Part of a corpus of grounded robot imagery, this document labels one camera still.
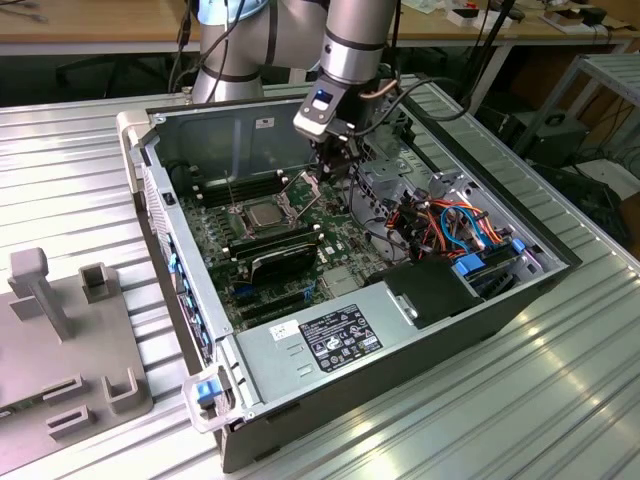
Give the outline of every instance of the metal slat table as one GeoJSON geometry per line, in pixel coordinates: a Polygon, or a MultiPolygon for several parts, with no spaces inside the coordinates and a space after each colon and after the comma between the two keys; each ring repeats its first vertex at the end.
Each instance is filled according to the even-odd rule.
{"type": "MultiPolygon", "coordinates": [[[[459,108],[428,86],[413,98],[434,115],[459,108]]],[[[155,402],[146,416],[7,479],[640,476],[640,265],[468,115],[447,130],[582,267],[491,339],[223,476],[213,436],[197,433],[182,405],[186,368],[114,127],[119,111],[182,102],[174,95],[0,110],[0,273],[17,244],[53,252],[54,277],[99,260],[116,267],[155,402]]],[[[437,141],[414,128],[430,158],[450,165],[437,141]]],[[[0,449],[7,441],[0,435],[0,449]]]]}
{"type": "MultiPolygon", "coordinates": [[[[613,90],[636,107],[640,106],[640,55],[578,55],[516,143],[513,148],[516,153],[524,152],[551,113],[551,109],[560,101],[581,72],[589,75],[591,81],[569,108],[569,115],[577,117],[599,85],[613,90]]],[[[640,136],[640,123],[625,136],[619,148],[623,149],[638,136],[640,136]]]]}

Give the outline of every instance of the metal rack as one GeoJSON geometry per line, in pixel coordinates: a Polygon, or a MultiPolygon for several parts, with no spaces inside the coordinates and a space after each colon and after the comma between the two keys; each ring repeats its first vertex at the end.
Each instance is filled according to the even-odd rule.
{"type": "MultiPolygon", "coordinates": [[[[537,115],[524,131],[515,147],[514,152],[521,155],[540,129],[551,109],[558,103],[565,92],[573,84],[579,73],[591,77],[591,81],[580,93],[569,108],[569,115],[577,116],[583,111],[589,98],[600,85],[609,88],[620,97],[636,107],[640,106],[640,55],[579,55],[562,76],[552,90],[547,100],[538,110],[537,115]]],[[[620,142],[619,149],[624,149],[628,143],[640,135],[640,123],[634,126],[620,142]]]]}

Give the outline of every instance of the power supply label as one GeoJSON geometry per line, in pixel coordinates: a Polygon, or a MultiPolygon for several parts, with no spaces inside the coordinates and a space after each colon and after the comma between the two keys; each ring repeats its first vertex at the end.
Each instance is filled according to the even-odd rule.
{"type": "Polygon", "coordinates": [[[323,372],[332,372],[382,348],[380,339],[357,305],[300,325],[316,362],[323,372]]]}

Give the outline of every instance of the green circuit board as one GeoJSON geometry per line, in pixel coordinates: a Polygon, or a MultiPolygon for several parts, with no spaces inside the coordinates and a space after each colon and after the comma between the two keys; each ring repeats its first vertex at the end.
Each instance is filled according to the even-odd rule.
{"type": "MultiPolygon", "coordinates": [[[[386,262],[367,241],[365,231],[356,225],[345,208],[342,187],[328,183],[318,185],[320,198],[296,222],[286,220],[264,228],[249,228],[246,213],[252,206],[275,210],[281,203],[276,195],[252,198],[245,202],[211,208],[199,206],[195,199],[181,199],[182,208],[205,266],[236,331],[246,330],[294,311],[319,304],[362,287],[373,273],[387,268],[386,262]],[[231,243],[250,242],[255,238],[274,235],[293,227],[317,225],[314,234],[322,240],[317,244],[317,256],[310,268],[267,284],[253,286],[243,280],[242,270],[247,262],[233,261],[224,249],[231,243]],[[256,307],[291,298],[293,303],[265,314],[253,315],[256,307]]],[[[300,212],[313,198],[310,186],[302,181],[293,183],[286,191],[290,206],[300,212]]]]}

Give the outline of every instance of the wooden table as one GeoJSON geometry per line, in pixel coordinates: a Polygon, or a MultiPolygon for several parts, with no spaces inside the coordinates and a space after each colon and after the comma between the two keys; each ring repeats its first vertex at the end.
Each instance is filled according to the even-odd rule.
{"type": "MultiPolygon", "coordinates": [[[[184,12],[183,0],[39,0],[37,11],[49,22],[0,13],[0,56],[95,55],[104,53],[172,52],[184,12]]],[[[14,10],[31,12],[27,9],[14,10]]],[[[516,45],[615,44],[622,53],[636,38],[634,32],[614,32],[611,38],[593,33],[567,35],[539,18],[541,10],[523,8],[525,20],[498,35],[497,46],[472,99],[471,111],[480,105],[511,49],[516,45]]],[[[403,6],[400,47],[450,47],[474,45],[475,28],[461,28],[437,10],[425,15],[403,6]]],[[[193,23],[185,51],[199,50],[199,28],[193,23]]]]}

